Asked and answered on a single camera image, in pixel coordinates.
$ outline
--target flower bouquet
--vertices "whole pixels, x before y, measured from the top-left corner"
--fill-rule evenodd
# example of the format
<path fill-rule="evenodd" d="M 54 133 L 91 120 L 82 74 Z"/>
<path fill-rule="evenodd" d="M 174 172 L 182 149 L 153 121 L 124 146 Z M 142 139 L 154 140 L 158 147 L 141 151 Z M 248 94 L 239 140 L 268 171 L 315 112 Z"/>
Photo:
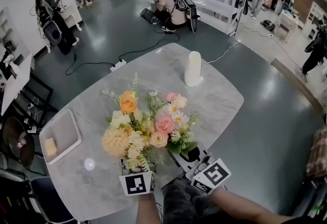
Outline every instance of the flower bouquet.
<path fill-rule="evenodd" d="M 132 90 L 120 96 L 110 90 L 109 95 L 120 110 L 115 110 L 111 118 L 105 118 L 109 127 L 102 137 L 102 147 L 113 157 L 123 159 L 122 167 L 130 172 L 150 171 L 149 163 L 164 162 L 156 152 L 157 148 L 167 148 L 188 159 L 188 153 L 197 143 L 192 136 L 197 114 L 185 115 L 182 109 L 187 99 L 177 93 L 168 93 L 164 98 L 157 92 L 147 93 L 147 108 L 137 106 L 138 76 L 132 81 Z"/>

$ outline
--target marble table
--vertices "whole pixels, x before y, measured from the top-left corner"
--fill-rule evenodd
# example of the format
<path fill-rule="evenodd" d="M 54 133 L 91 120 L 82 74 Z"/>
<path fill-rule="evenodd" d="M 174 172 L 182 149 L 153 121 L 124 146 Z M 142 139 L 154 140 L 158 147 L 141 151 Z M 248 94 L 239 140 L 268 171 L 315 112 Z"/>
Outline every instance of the marble table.
<path fill-rule="evenodd" d="M 104 89 L 117 94 L 131 89 L 134 73 L 139 76 L 139 108 L 142 94 L 177 92 L 187 97 L 185 112 L 200 114 L 194 129 L 196 139 L 209 148 L 236 115 L 243 97 L 213 66 L 202 60 L 202 81 L 196 87 L 184 83 L 184 67 L 190 51 L 171 43 L 145 54 L 102 78 L 86 89 L 55 117 L 70 109 L 82 135 L 82 143 L 52 165 L 47 165 L 53 184 L 72 216 L 79 221 L 112 214 L 136 203 L 137 197 L 126 197 L 121 187 L 119 160 L 111 158 L 101 147 L 107 128 L 105 117 L 118 110 Z M 86 159 L 95 161 L 93 170 L 84 167 Z M 157 165 L 156 188 L 161 188 L 181 173 L 166 153 L 163 165 Z"/>

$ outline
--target power strip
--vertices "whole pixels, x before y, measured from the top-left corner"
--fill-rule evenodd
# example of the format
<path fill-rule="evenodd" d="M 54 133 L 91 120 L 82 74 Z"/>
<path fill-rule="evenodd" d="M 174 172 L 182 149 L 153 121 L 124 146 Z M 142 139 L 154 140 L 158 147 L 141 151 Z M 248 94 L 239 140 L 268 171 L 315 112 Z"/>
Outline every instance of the power strip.
<path fill-rule="evenodd" d="M 111 70 L 111 72 L 113 72 L 113 71 L 119 69 L 120 67 L 122 67 L 125 64 L 126 64 L 126 61 L 125 60 L 119 61 L 117 64 L 115 64 L 115 66 L 112 66 L 110 68 L 110 70 Z"/>

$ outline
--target white t-shirt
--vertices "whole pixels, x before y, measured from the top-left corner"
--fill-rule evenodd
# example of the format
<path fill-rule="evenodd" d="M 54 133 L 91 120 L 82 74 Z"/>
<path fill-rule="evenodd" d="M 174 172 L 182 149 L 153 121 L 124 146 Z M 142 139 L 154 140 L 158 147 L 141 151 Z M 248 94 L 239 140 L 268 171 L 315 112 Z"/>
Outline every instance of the white t-shirt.
<path fill-rule="evenodd" d="M 186 12 L 175 9 L 174 0 L 159 0 L 159 4 L 168 9 L 173 24 L 180 25 L 186 22 Z"/>

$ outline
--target white tray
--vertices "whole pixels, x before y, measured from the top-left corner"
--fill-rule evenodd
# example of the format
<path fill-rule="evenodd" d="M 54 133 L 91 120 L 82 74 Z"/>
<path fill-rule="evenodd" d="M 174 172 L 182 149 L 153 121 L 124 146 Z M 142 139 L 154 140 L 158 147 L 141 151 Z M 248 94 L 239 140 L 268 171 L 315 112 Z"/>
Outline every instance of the white tray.
<path fill-rule="evenodd" d="M 45 141 L 53 138 L 57 146 L 57 156 L 46 154 Z M 66 109 L 62 114 L 48 124 L 40 133 L 40 143 L 45 162 L 54 164 L 56 161 L 72 151 L 82 142 L 74 114 Z"/>

